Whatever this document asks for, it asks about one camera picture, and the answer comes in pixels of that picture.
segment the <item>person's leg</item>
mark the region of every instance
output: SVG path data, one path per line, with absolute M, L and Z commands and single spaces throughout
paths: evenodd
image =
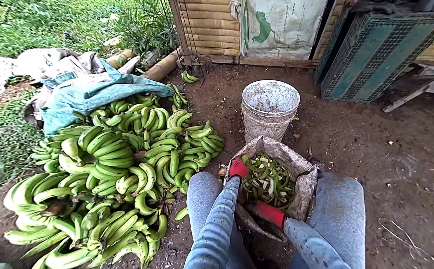
M 209 172 L 200 172 L 189 180 L 187 192 L 187 211 L 189 212 L 192 238 L 196 238 L 204 224 L 215 199 L 222 191 L 223 185 Z M 242 235 L 234 221 L 230 236 L 227 269 L 255 268 L 243 245 Z
M 192 238 L 196 239 L 206 223 L 210 209 L 222 191 L 223 185 L 209 172 L 200 172 L 189 180 L 187 211 Z
M 319 173 L 312 226 L 353 269 L 365 267 L 363 187 L 354 179 Z

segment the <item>gloved hand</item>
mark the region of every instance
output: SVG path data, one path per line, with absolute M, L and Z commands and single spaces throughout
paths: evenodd
M 249 168 L 247 168 L 240 156 L 235 158 L 230 167 L 229 178 L 231 179 L 233 176 L 237 175 L 240 176 L 240 180 L 242 181 L 248 173 Z
M 276 207 L 262 202 L 261 200 L 257 200 L 254 203 L 247 205 L 247 209 L 258 217 L 275 223 L 280 228 L 283 228 L 284 226 L 285 213 Z

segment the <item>tarp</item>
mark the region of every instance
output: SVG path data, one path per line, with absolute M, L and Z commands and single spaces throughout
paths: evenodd
M 240 53 L 247 57 L 306 60 L 327 0 L 243 0 Z
M 97 107 L 138 92 L 155 92 L 161 97 L 172 95 L 172 88 L 165 84 L 141 76 L 121 74 L 106 61 L 102 60 L 102 63 L 107 78 L 70 79 L 53 90 L 49 101 L 41 107 L 45 135 L 52 135 L 59 128 L 72 124 L 77 119 L 73 111 L 88 115 Z

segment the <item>wooden post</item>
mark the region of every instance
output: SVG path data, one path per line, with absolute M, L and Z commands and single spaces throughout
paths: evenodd
M 184 26 L 182 25 L 179 8 L 177 7 L 177 0 L 169 0 L 171 6 L 172 15 L 174 17 L 175 27 L 177 29 L 177 37 L 181 44 L 182 54 L 184 55 L 184 64 L 186 66 L 192 65 L 192 59 L 190 58 L 189 47 L 187 46 L 187 40 L 185 40 Z

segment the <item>blue tarp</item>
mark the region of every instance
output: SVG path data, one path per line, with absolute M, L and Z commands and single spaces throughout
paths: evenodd
M 44 120 L 44 134 L 52 135 L 58 129 L 72 124 L 77 118 L 72 114 L 79 111 L 88 115 L 95 108 L 109 104 L 138 92 L 155 92 L 158 96 L 172 95 L 172 88 L 141 76 L 121 74 L 102 60 L 112 81 L 93 82 L 55 89 L 49 105 L 41 108 Z

